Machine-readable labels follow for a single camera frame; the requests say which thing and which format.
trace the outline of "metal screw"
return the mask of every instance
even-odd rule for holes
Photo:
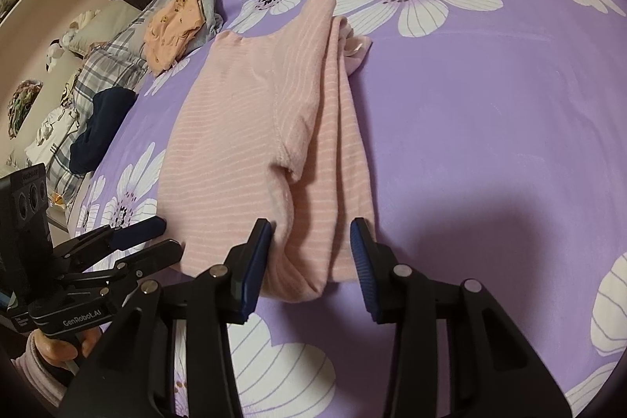
[[[159,289],[159,284],[156,283],[155,280],[146,280],[146,282],[140,286],[140,289],[145,295],[149,295]]]
[[[220,278],[221,276],[229,273],[229,269],[223,264],[216,264],[209,268],[209,274],[214,278]]]
[[[466,280],[464,282],[464,287],[466,287],[466,290],[470,291],[471,293],[478,293],[481,291],[481,289],[484,288],[481,285],[481,282],[478,282],[477,280],[474,280],[474,279]]]
[[[403,278],[411,275],[411,268],[406,264],[397,264],[394,266],[394,274]]]

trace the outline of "orange cloth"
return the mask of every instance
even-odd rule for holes
[[[205,23],[200,0],[170,0],[150,21],[143,41],[146,61],[155,76],[170,69]]]

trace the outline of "pink sleeve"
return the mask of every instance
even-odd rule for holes
[[[43,398],[40,400],[49,409],[58,407],[61,399],[65,394],[65,386],[54,379],[48,371],[43,367],[35,352],[35,342],[33,342],[33,334],[31,333],[26,343],[26,352],[16,360],[13,365],[22,375],[24,380]]]

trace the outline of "multicolored fabric bundle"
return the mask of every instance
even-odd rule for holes
[[[40,90],[42,83],[38,80],[25,80],[18,85],[9,102],[9,138],[13,139],[18,135]]]

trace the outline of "camera lens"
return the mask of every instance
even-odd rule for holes
[[[29,195],[29,199],[31,201],[31,208],[33,209],[33,211],[37,211],[37,203],[39,200],[39,196],[37,193],[37,187],[35,185],[31,185],[31,190]]]
[[[24,194],[20,194],[20,197],[18,199],[18,210],[20,211],[20,216],[22,217],[22,219],[26,220],[26,197],[24,196]]]

